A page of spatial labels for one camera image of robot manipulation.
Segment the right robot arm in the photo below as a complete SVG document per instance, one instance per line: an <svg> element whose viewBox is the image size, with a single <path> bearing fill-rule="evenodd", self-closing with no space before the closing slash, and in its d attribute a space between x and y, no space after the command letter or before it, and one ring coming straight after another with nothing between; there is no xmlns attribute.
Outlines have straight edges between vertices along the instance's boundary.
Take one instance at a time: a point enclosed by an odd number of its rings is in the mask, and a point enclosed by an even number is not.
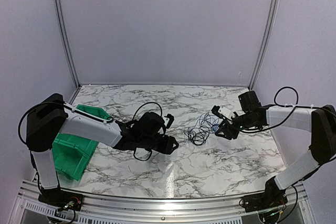
<svg viewBox="0 0 336 224"><path fill-rule="evenodd" d="M242 113L215 105L212 114L221 122L216 136L234 140L240 133L257 134L278 127L310 134L310 144L296 161L267 182L270 187L260 195L260 203L271 207L280 199L280 191L305 180L323 165L335 160L335 108L332 105L300 105L272 103L263 105L255 91L238 97Z"/></svg>

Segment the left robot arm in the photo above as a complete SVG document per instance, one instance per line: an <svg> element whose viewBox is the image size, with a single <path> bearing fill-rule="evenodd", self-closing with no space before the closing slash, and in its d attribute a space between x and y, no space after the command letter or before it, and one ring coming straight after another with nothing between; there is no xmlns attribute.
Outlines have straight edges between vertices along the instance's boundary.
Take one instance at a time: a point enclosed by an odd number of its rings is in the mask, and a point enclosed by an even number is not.
<svg viewBox="0 0 336 224"><path fill-rule="evenodd" d="M174 121L171 114L146 112L140 119L129 122L102 119L73 107L59 93L30 108L20 121L26 122L26 135L20 140L33 156L45 196L56 206L67 199L66 193L59 189L51 151L58 134L87 138L119 151L135 152L142 148L170 155L179 147L177 140L166 134Z"/></svg>

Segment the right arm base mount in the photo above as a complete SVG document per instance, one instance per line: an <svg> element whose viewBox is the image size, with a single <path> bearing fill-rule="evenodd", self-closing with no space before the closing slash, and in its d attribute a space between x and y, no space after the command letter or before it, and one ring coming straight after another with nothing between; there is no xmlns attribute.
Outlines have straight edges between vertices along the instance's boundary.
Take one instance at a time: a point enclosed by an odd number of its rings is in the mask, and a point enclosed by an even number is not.
<svg viewBox="0 0 336 224"><path fill-rule="evenodd" d="M279 189L273 177L266 181L265 190L262 193L243 196L239 205L245 209L245 212L252 212L283 206L287 202L286 190Z"/></svg>

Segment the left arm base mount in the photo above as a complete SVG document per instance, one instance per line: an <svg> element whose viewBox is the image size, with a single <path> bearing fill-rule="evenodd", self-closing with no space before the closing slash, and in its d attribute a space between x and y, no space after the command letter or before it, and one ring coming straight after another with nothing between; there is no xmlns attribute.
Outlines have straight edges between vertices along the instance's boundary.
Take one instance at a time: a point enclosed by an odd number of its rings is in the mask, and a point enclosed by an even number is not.
<svg viewBox="0 0 336 224"><path fill-rule="evenodd" d="M61 188L41 189L38 200L62 210L80 211L83 195L64 191Z"/></svg>

